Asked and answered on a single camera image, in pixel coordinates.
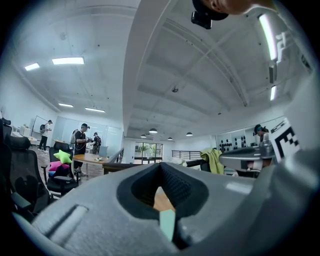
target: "baseball cap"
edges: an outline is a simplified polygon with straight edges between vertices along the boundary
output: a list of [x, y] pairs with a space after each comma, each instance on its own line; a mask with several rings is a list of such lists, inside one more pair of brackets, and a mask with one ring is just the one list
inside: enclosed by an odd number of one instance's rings
[[261, 124], [257, 124], [255, 127], [254, 127], [254, 133], [257, 135], [258, 133], [258, 128], [261, 127]]
[[217, 12], [217, 11], [209, 9], [208, 7], [206, 7], [202, 3], [202, 0], [192, 0], [192, 3], [193, 3], [193, 6], [194, 6], [195, 10], [200, 15], [202, 15], [204, 17], [208, 17], [209, 19], [211, 19], [213, 21], [222, 21], [226, 17], [229, 16], [229, 14], [221, 13], [221, 12]]

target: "green cloth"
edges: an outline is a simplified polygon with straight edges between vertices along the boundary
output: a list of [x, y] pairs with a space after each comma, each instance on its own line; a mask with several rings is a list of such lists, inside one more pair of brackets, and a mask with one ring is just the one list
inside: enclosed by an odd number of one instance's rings
[[219, 162], [219, 156], [222, 154], [220, 150], [205, 148], [200, 151], [200, 157], [209, 162], [210, 171], [213, 174], [224, 174], [224, 166]]

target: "camera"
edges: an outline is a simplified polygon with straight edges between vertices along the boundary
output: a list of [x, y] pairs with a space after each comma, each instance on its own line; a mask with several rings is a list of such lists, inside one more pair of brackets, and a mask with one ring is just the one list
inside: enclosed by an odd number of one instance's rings
[[200, 27], [210, 30], [212, 27], [212, 20], [206, 16], [201, 15], [199, 12], [194, 11], [191, 16], [191, 22]]

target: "white ceiling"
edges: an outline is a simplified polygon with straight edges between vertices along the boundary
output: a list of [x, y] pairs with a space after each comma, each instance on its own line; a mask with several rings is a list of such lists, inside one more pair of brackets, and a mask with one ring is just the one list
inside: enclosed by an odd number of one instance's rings
[[[286, 30], [280, 18], [258, 8], [213, 22], [206, 30], [191, 23], [193, 11], [191, 0], [179, 0], [166, 17], [139, 81], [128, 137], [156, 128], [164, 140], [185, 138], [181, 131], [218, 113], [269, 103], [269, 51], [257, 17], [268, 13], [275, 34]], [[287, 81], [301, 69], [295, 50], [294, 45], [278, 67], [273, 104], [287, 97]]]
[[[13, 66], [56, 111], [83, 113], [84, 107], [96, 108], [106, 113], [95, 115], [122, 121], [125, 52], [139, 2], [41, 2], [12, 35], [8, 48]], [[53, 65], [51, 61], [65, 57], [83, 57], [85, 64]], [[24, 69], [33, 63], [40, 68]]]

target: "glass door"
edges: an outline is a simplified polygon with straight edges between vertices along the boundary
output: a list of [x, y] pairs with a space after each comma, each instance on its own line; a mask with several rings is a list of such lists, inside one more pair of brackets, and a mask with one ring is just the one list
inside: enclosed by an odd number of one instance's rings
[[136, 142], [134, 151], [135, 164], [161, 163], [163, 144]]

